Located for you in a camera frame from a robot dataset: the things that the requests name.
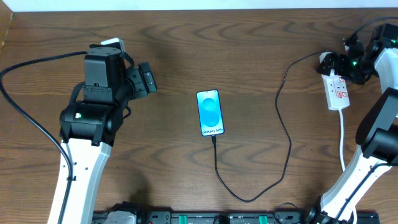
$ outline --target black cable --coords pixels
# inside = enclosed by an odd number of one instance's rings
[[[383,20],[388,20],[388,19],[398,19],[398,16],[384,16],[384,17],[378,17],[376,19],[373,19],[371,21],[368,21],[367,23],[361,25],[355,32],[354,34],[357,34],[359,31],[363,30],[365,27],[368,25],[372,24],[373,22],[377,21],[383,21]]]
[[[388,19],[398,19],[398,16],[384,16],[384,17],[378,17],[376,19],[373,19],[371,21],[368,21],[367,23],[361,25],[355,32],[353,32],[353,34],[346,40],[347,42],[351,42],[352,39],[354,39],[358,32],[363,30],[365,27],[367,27],[368,25],[377,22],[377,21],[383,21],[383,20],[388,20]]]
[[[31,116],[29,116],[29,114],[27,114],[21,107],[18,106],[18,104],[14,100],[11,99],[11,97],[8,95],[8,93],[6,92],[6,90],[3,87],[2,78],[7,72],[10,72],[10,71],[12,71],[14,69],[17,69],[17,68],[20,68],[20,67],[23,67],[23,66],[26,66],[26,65],[32,65],[34,63],[46,62],[46,61],[49,61],[49,60],[56,60],[56,59],[60,59],[60,58],[71,57],[71,56],[82,55],[82,54],[87,54],[87,52],[74,52],[74,53],[69,53],[69,54],[64,54],[64,55],[58,55],[58,56],[53,56],[53,57],[47,57],[47,58],[31,60],[31,61],[28,61],[28,62],[23,62],[23,63],[19,63],[17,65],[13,65],[13,66],[11,66],[9,68],[4,69],[0,73],[0,91],[1,91],[2,95],[4,96],[4,98],[7,100],[7,102],[12,107],[14,107],[15,110],[17,110],[20,114],[22,114],[28,121],[30,121],[34,126],[39,128],[55,144],[55,146],[58,148],[58,150],[61,152],[63,158],[67,162],[67,165],[68,165],[68,179],[67,179],[67,181],[68,181],[68,183],[67,183],[67,187],[66,187],[66,190],[65,190],[65,195],[63,197],[62,207],[61,207],[61,210],[60,210],[60,216],[58,218],[58,223],[59,224],[62,223],[63,214],[65,213],[65,208],[66,208],[66,205],[67,205],[67,202],[68,202],[68,196],[69,196],[70,187],[72,185],[72,180],[73,180],[73,165],[72,165],[72,161],[68,157],[68,154],[63,150],[63,148],[60,145],[60,143],[43,126],[41,126],[35,119],[33,119]]]
[[[279,218],[276,217],[276,212],[278,211],[278,209],[280,209],[282,206],[285,206],[285,205],[291,205],[291,206],[297,208],[297,207],[296,207],[293,203],[291,203],[291,202],[285,202],[285,203],[282,203],[282,204],[278,205],[278,206],[275,208],[275,210],[274,210],[274,220],[275,220],[277,223],[279,223],[279,224],[282,224],[282,223],[279,221]]]
[[[229,217],[226,216],[226,215],[216,215],[214,217],[213,224],[215,224],[217,220],[219,220],[218,224],[222,224],[222,223],[223,224],[230,224],[231,223],[230,220],[229,220]]]
[[[128,113],[126,115],[124,115],[123,119],[126,119],[131,115],[131,108],[129,107],[129,105],[126,105],[126,109],[127,109]]]
[[[286,130],[285,124],[284,124],[284,122],[283,122],[283,120],[282,120],[282,117],[281,117],[281,115],[280,115],[280,113],[279,113],[279,109],[278,109],[278,97],[279,97],[279,94],[280,94],[280,92],[282,91],[282,89],[283,89],[283,87],[284,87],[284,85],[285,85],[287,73],[289,72],[289,69],[291,68],[291,66],[295,65],[297,62],[301,62],[302,60],[304,60],[304,59],[306,59],[306,58],[309,58],[309,57],[314,56],[314,55],[317,55],[317,54],[322,54],[322,53],[325,53],[325,52],[334,53],[334,52],[332,52],[331,50],[320,50],[320,51],[318,51],[318,52],[315,52],[315,53],[312,53],[312,54],[310,54],[310,55],[307,55],[307,56],[305,56],[305,57],[303,57],[303,58],[300,58],[300,59],[298,59],[297,61],[291,63],[291,64],[287,67],[287,69],[286,69],[285,77],[284,77],[283,82],[282,82],[282,84],[281,84],[281,86],[280,86],[280,88],[279,88],[278,93],[276,94],[276,97],[275,97],[275,108],[276,108],[276,112],[277,112],[277,114],[278,114],[280,123],[281,123],[281,125],[282,125],[282,127],[283,127],[283,129],[284,129],[284,131],[285,131],[285,133],[286,133],[287,139],[289,140],[289,150],[288,150],[288,152],[287,152],[287,157],[286,157],[286,162],[285,162],[285,166],[284,166],[284,171],[283,171],[283,173],[282,173],[282,177],[280,177],[280,179],[279,179],[277,182],[273,183],[272,185],[270,185],[269,187],[267,187],[266,189],[264,189],[264,190],[263,190],[262,192],[260,192],[257,196],[255,196],[254,198],[252,198],[252,199],[250,199],[250,200],[245,200],[245,199],[243,199],[243,198],[238,197],[234,192],[232,192],[232,190],[229,189],[229,187],[224,183],[223,179],[220,177],[220,175],[219,175],[219,173],[218,173],[218,169],[217,169],[216,136],[211,136],[211,140],[213,141],[213,145],[214,145],[214,163],[215,163],[216,175],[217,175],[218,179],[220,180],[221,184],[225,187],[225,189],[226,189],[232,196],[234,196],[236,199],[238,199],[239,201],[241,201],[241,202],[246,202],[246,203],[253,202],[253,201],[257,200],[259,197],[261,197],[261,195],[263,195],[264,193],[266,193],[269,189],[271,189],[271,188],[275,187],[277,184],[281,183],[282,180],[284,179],[285,174],[286,174],[287,164],[288,164],[288,162],[289,162],[290,153],[292,152],[292,140],[291,140],[291,138],[290,138],[290,136],[289,136],[289,133],[288,133],[287,130]]]
[[[362,185],[366,182],[366,180],[372,175],[372,173],[374,173],[374,171],[379,168],[380,166],[391,166],[390,164],[387,163],[382,163],[382,164],[376,164],[374,165],[368,172],[368,174],[366,174],[366,176],[362,179],[362,181],[359,183],[358,186],[356,186],[355,190],[353,191],[353,193],[351,193],[351,195],[346,199],[346,202],[344,203],[344,205],[342,206],[342,208],[340,209],[340,211],[338,212],[337,216],[336,216],[336,220],[338,220],[341,216],[341,214],[343,214],[343,211],[346,209],[347,205],[349,204],[349,202],[353,199],[353,197],[355,196],[355,194],[360,190],[360,188],[362,187]]]

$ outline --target white wall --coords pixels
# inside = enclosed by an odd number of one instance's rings
[[[398,7],[398,0],[3,0],[14,12]]]

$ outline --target charging cable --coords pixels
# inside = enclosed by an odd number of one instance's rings
[[[252,198],[252,199],[250,199],[250,200],[245,200],[245,199],[243,199],[243,198],[241,198],[241,197],[238,197],[234,192],[232,192],[231,189],[228,188],[228,186],[224,183],[223,179],[220,177],[220,175],[219,175],[219,173],[218,173],[218,169],[217,169],[217,146],[216,146],[216,136],[215,136],[215,135],[211,136],[211,140],[213,141],[213,145],[214,145],[214,160],[215,160],[214,163],[215,163],[215,170],[216,170],[217,178],[220,180],[221,184],[225,187],[225,189],[226,189],[232,196],[234,196],[236,199],[238,199],[239,201],[241,201],[241,202],[246,202],[246,203],[253,202],[253,201],[257,200],[259,197],[261,197],[261,195],[263,195],[264,193],[266,193],[269,189],[271,189],[271,188],[275,187],[276,185],[278,185],[279,183],[281,183],[281,182],[283,181],[283,179],[285,178],[285,174],[286,174],[286,170],[287,170],[287,164],[289,163],[290,153],[292,152],[292,139],[290,138],[289,133],[287,132],[287,129],[286,129],[286,127],[285,127],[284,121],[282,120],[282,116],[281,116],[280,113],[279,113],[279,109],[278,109],[278,98],[279,98],[279,94],[281,93],[282,89],[283,89],[284,86],[285,86],[287,74],[288,74],[288,72],[289,72],[289,69],[290,69],[293,65],[295,65],[296,63],[299,63],[299,62],[301,62],[301,61],[303,61],[303,60],[305,60],[305,59],[307,59],[307,58],[309,58],[309,57],[312,57],[312,56],[314,56],[314,55],[318,55],[318,54],[322,54],[322,53],[327,53],[327,52],[329,52],[329,53],[334,53],[334,52],[332,52],[331,50],[320,50],[320,51],[314,52],[314,53],[312,53],[312,54],[309,54],[309,55],[307,55],[307,56],[304,56],[304,57],[302,57],[302,58],[300,58],[300,59],[294,61],[293,63],[291,63],[291,64],[287,67],[287,69],[286,69],[286,72],[285,72],[285,75],[284,75],[284,79],[283,79],[282,84],[280,85],[279,90],[278,90],[278,92],[277,92],[277,94],[276,94],[276,97],[275,97],[275,109],[276,109],[276,113],[278,114],[280,124],[282,125],[282,127],[283,127],[283,129],[284,129],[284,131],[285,131],[285,134],[286,134],[286,136],[287,136],[287,139],[289,140],[289,150],[287,151],[286,161],[285,161],[285,165],[284,165],[284,169],[283,169],[282,175],[281,175],[280,179],[277,180],[275,183],[273,183],[273,184],[271,184],[270,186],[268,186],[266,189],[264,189],[264,190],[263,190],[262,192],[260,192],[257,196],[255,196],[254,198]]]
[[[320,61],[322,62],[326,54],[323,53],[320,56]],[[344,172],[346,169],[344,163],[344,117],[343,109],[349,106],[349,98],[346,82],[339,75],[335,75],[335,71],[332,69],[330,75],[322,75],[323,84],[325,86],[326,100],[328,102],[329,110],[338,111],[340,116],[340,145],[339,145],[339,155],[341,170]],[[356,209],[353,208],[353,224],[356,224],[358,220]]]

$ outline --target blue screen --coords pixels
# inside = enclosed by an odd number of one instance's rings
[[[223,134],[224,123],[218,90],[198,92],[197,99],[201,134],[203,136]]]

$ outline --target white cable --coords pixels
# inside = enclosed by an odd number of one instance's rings
[[[341,164],[341,169],[344,170],[346,169],[346,166],[344,164],[344,153],[343,153],[343,143],[344,143],[344,119],[343,119],[343,112],[342,110],[338,110],[338,114],[340,115],[340,148],[339,148],[339,154],[340,154],[340,164]],[[358,217],[356,215],[356,209],[355,207],[353,208],[353,224],[356,224],[358,220]]]

